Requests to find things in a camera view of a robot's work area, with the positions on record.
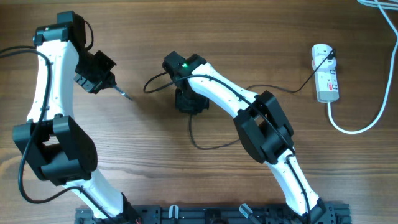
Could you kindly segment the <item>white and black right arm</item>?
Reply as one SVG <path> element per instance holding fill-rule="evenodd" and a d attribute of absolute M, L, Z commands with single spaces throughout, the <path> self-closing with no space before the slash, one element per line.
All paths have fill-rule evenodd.
<path fill-rule="evenodd" d="M 240 142 L 258 163 L 267 165 L 301 222 L 316 223 L 326 209 L 307 182 L 296 158 L 293 129 L 275 96 L 241 88 L 220 75 L 203 57 L 175 51 L 162 64 L 177 86 L 175 107 L 190 115 L 216 103 L 232 118 Z"/>

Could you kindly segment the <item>smartphone with blue screen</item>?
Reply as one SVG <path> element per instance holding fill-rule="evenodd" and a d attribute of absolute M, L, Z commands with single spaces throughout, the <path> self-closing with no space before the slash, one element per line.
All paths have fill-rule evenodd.
<path fill-rule="evenodd" d="M 113 88 L 120 93 L 120 95 L 122 95 L 123 97 L 129 99 L 129 100 L 133 100 L 124 90 L 120 89 L 117 85 L 114 85 Z"/>

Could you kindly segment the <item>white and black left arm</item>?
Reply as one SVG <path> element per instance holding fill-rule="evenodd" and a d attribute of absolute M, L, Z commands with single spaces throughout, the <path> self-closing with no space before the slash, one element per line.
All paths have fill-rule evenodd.
<path fill-rule="evenodd" d="M 73 86 L 88 93 L 116 88 L 115 63 L 102 52 L 91 53 L 89 23 L 73 11 L 61 12 L 55 24 L 36 29 L 33 46 L 38 56 L 34 102 L 25 124 L 15 126 L 12 138 L 38 179 L 74 192 L 91 208 L 93 223 L 140 223 L 126 196 L 98 169 L 93 140 L 73 115 Z"/>

